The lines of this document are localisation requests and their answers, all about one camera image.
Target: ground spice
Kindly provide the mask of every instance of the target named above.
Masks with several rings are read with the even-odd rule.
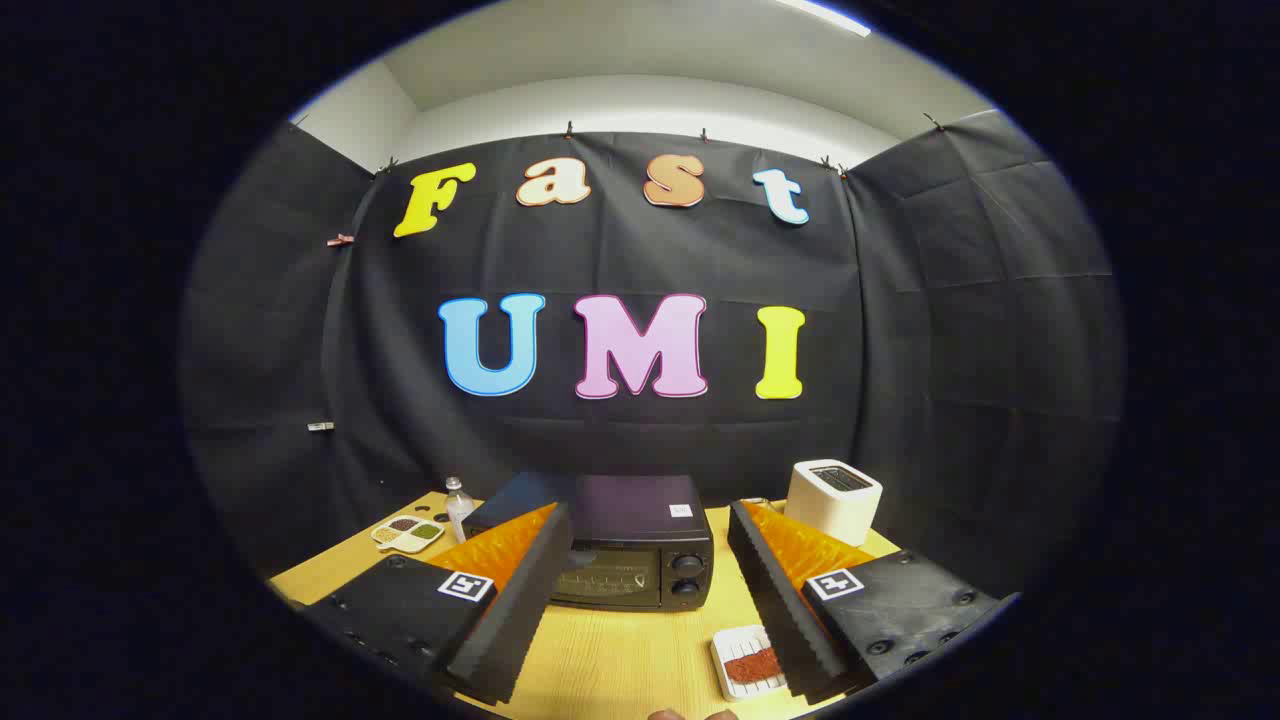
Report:
[[[730,660],[724,664],[724,673],[735,683],[748,685],[781,675],[782,667],[778,667],[778,656],[773,653],[773,648],[767,647],[746,657]]]

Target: white sectioned dish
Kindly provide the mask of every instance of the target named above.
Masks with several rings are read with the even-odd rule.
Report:
[[[728,678],[724,664],[760,652],[771,647],[769,635],[764,634],[764,625],[746,625],[744,628],[731,628],[721,630],[712,637],[712,655],[716,659],[716,674],[721,679],[721,689],[730,702],[749,700],[769,694],[787,687],[786,675],[774,675],[750,685],[735,683]]]
[[[394,523],[397,520],[412,520],[415,523],[415,525],[412,528],[407,529],[407,530],[397,530],[396,528],[392,528],[392,523]],[[422,525],[430,525],[430,527],[435,528],[436,529],[435,537],[428,539],[428,538],[420,538],[420,537],[416,537],[416,536],[412,534],[413,530],[421,528]],[[378,530],[381,530],[384,528],[388,529],[388,530],[399,533],[399,534],[396,536],[394,538],[392,538],[388,542],[381,542],[381,541],[378,539],[376,536],[378,536]],[[412,555],[415,552],[422,552],[424,550],[426,550],[426,546],[429,546],[433,542],[440,539],[440,536],[444,534],[444,528],[442,525],[436,524],[436,523],[430,521],[430,520],[424,520],[421,518],[415,518],[412,515],[401,515],[398,518],[392,518],[390,520],[387,520],[381,525],[378,525],[369,534],[370,534],[370,537],[374,538],[374,542],[378,542],[378,550],[381,550],[381,551],[398,550],[401,552]]]

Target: yellow letter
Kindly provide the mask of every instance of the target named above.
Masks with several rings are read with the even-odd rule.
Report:
[[[534,179],[516,191],[516,201],[521,205],[547,205],[552,200],[568,205],[591,195],[591,188],[586,187],[586,164],[573,158],[534,163],[525,170],[525,177]]]
[[[804,313],[776,305],[760,307],[755,316],[764,325],[764,377],[755,383],[755,396],[762,400],[800,397],[804,386],[796,379],[796,336],[804,324]]]
[[[431,170],[413,178],[413,195],[408,199],[408,208],[404,209],[404,219],[396,225],[394,236],[404,237],[426,232],[435,227],[435,218],[431,215],[431,205],[439,210],[447,210],[453,204],[453,196],[458,192],[458,183],[467,182],[476,177],[476,167],[463,163],[443,170]]]

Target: black fabric backdrop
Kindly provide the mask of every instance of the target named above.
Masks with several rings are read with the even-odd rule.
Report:
[[[980,113],[849,173],[876,528],[988,592],[1064,550],[1121,411],[1111,266],[1068,181]]]
[[[303,131],[278,132],[246,167],[193,261],[179,382],[192,455],[252,566],[275,574],[404,500],[344,475],[320,342],[348,232],[372,177]]]
[[[696,206],[644,199],[645,167],[667,152],[701,159]],[[586,164],[591,195],[518,205],[525,168],[554,156]],[[434,210],[439,223],[394,238],[410,181],[468,161],[476,177]],[[809,223],[772,215],[751,181],[769,168],[800,183]],[[399,164],[353,227],[367,173],[293,132],[241,184],[197,259],[183,383],[197,461],[261,573],[448,474],[484,497],[522,469],[690,473],[722,505],[782,497],[791,464],[829,456],[883,482],[878,529],[1004,593],[1070,527],[1119,414],[1101,242],[1065,181],[996,113],[904,142],[847,183],[733,143],[539,136]],[[246,232],[247,218],[276,229]],[[357,242],[325,247],[339,229]],[[500,368],[498,302],[516,292],[547,299],[536,374],[509,396],[467,395],[444,370],[436,309],[484,299],[480,359]],[[617,295],[643,327],[676,292],[708,301],[707,395],[576,397],[573,301]],[[799,398],[755,396],[765,305],[805,313]],[[308,433],[321,419],[337,429]]]

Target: white toaster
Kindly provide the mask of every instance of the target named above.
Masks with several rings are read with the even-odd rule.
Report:
[[[858,547],[879,506],[881,484],[838,460],[806,460],[791,470],[785,514]]]

